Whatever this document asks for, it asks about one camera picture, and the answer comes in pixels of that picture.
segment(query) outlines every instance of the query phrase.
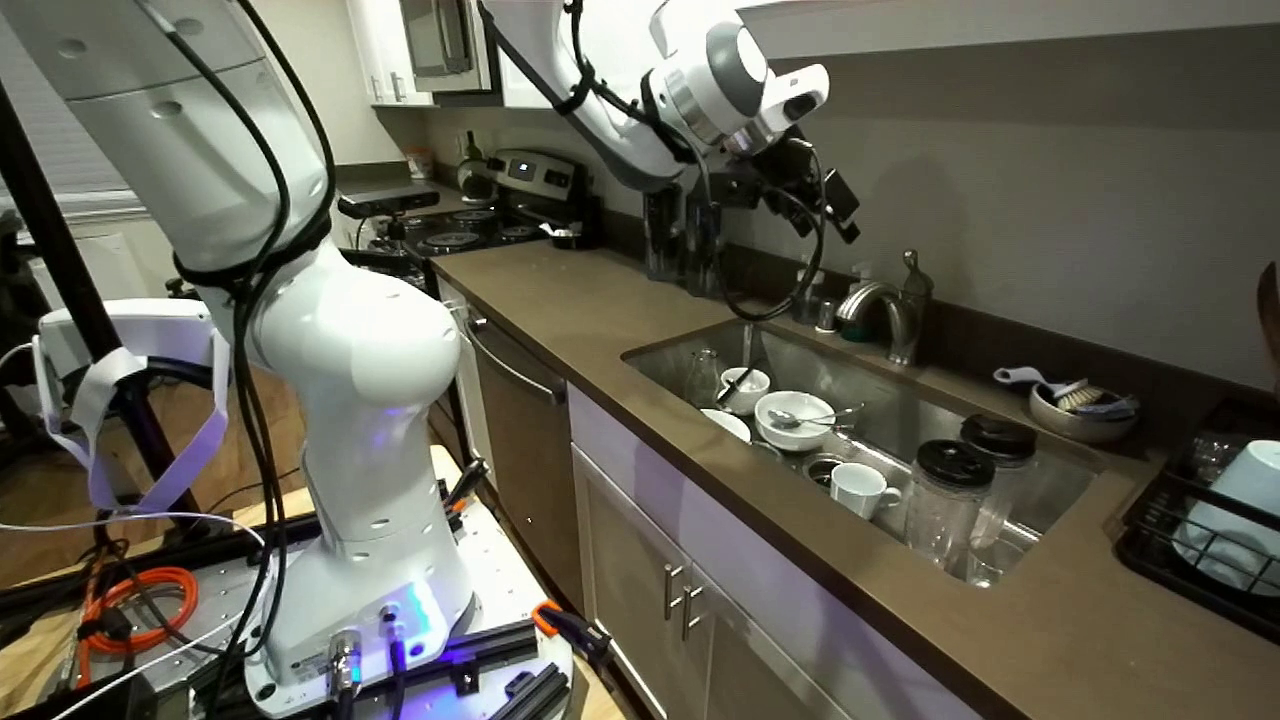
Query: dish rack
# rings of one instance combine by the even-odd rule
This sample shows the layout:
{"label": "dish rack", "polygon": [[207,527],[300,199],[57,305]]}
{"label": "dish rack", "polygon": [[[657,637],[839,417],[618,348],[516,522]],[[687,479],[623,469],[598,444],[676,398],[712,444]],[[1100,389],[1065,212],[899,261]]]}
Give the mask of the dish rack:
{"label": "dish rack", "polygon": [[1176,527],[1186,522],[1186,512],[1199,501],[1280,534],[1280,516],[1211,494],[1211,469],[1223,469],[1232,453],[1241,453],[1248,441],[1261,441],[1261,438],[1280,438],[1280,405],[1263,405],[1263,400],[1221,405],[1194,434],[1199,449],[1186,444],[1176,459],[1166,459],[1160,475],[1138,494],[1138,501],[1123,512],[1123,537],[1115,541],[1115,556],[1133,573],[1151,577],[1155,583],[1280,644],[1280,597],[1244,591],[1244,588],[1254,588],[1263,577],[1277,577],[1280,556],[1261,560],[1261,573],[1244,581],[1244,588],[1232,588],[1205,577],[1191,560],[1183,560],[1173,549]]}

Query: cabinet handle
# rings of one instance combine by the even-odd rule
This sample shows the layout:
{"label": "cabinet handle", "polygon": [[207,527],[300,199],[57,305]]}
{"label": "cabinet handle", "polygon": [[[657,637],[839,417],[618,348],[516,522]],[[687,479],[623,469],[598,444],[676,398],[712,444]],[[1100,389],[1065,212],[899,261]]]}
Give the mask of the cabinet handle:
{"label": "cabinet handle", "polygon": [[681,603],[681,642],[687,642],[687,631],[691,631],[696,625],[702,625],[702,614],[691,614],[691,601],[700,601],[700,597],[702,597],[702,588],[700,588],[700,583],[682,588],[682,603]]}
{"label": "cabinet handle", "polygon": [[682,603],[682,591],[676,591],[676,581],[682,577],[681,566],[662,566],[662,621]]}
{"label": "cabinet handle", "polygon": [[549,398],[552,405],[558,405],[558,393],[557,393],[557,389],[549,389],[549,385],[524,376],[520,369],[510,369],[506,361],[501,361],[501,355],[480,339],[480,330],[487,330],[485,318],[470,322],[466,339],[474,346],[480,355],[487,355],[487,363],[496,363],[496,369],[506,371],[516,385],[524,385],[524,389]]}

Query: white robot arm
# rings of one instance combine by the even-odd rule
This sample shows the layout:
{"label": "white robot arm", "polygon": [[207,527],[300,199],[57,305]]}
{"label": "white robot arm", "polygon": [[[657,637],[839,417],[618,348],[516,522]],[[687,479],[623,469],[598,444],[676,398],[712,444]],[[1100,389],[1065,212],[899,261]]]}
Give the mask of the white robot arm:
{"label": "white robot arm", "polygon": [[[592,8],[637,33],[592,44]],[[657,193],[696,168],[720,206],[765,199],[800,235],[829,220],[854,242],[851,188],[797,127],[829,99],[829,74],[776,76],[725,0],[485,0],[485,13],[501,47],[623,185]]]}
{"label": "white robot arm", "polygon": [[[823,220],[854,232],[851,193],[797,131],[829,76],[773,76],[730,8],[610,0],[637,20],[615,25],[647,30],[639,47],[610,58],[578,44],[582,0],[569,13],[558,0],[485,8],[516,66],[633,188],[712,168],[726,173],[725,196],[765,199],[800,232]],[[167,232],[214,330],[303,405],[322,541],[288,566],[277,625],[248,657],[248,698],[271,716],[314,710],[352,682],[335,677],[352,647],[364,682],[388,677],[388,616],[421,647],[408,666],[438,657],[470,583],[438,507],[422,409],[449,389],[459,336],[436,300],[328,244],[322,139],[253,17],[235,0],[0,0],[0,13]]]}

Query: metal pole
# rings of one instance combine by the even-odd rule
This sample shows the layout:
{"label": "metal pole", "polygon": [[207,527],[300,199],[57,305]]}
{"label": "metal pole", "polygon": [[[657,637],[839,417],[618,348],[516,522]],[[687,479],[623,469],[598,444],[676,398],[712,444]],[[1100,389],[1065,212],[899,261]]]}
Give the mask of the metal pole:
{"label": "metal pole", "polygon": [[[0,176],[38,247],[38,261],[46,266],[57,294],[62,295],[85,336],[87,355],[99,361],[116,353],[119,348],[116,326],[108,322],[108,309],[97,295],[97,286],[77,252],[62,212],[52,199],[52,188],[36,164],[36,151],[14,119],[14,110],[3,86],[0,86]],[[134,453],[144,455],[157,479],[170,463],[170,449],[149,405],[144,376],[119,379],[112,409],[119,412]],[[184,494],[176,507],[194,512],[200,504],[191,501],[191,494]]]}

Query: backsplash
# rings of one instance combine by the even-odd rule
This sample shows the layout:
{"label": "backsplash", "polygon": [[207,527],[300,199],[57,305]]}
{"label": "backsplash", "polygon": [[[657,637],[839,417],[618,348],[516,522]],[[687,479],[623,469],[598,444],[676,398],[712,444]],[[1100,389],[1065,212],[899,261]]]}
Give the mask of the backsplash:
{"label": "backsplash", "polygon": [[[829,267],[897,278],[918,247],[942,305],[1270,389],[1253,288],[1280,258],[1280,94],[1261,74],[1280,70],[1280,30],[829,70],[833,105],[805,131],[862,199],[862,235]],[[466,127],[485,149],[552,149],[592,168],[607,207],[639,212],[552,111],[421,115],[388,126],[399,149],[459,160]],[[769,212],[726,230],[784,261],[810,247]]]}

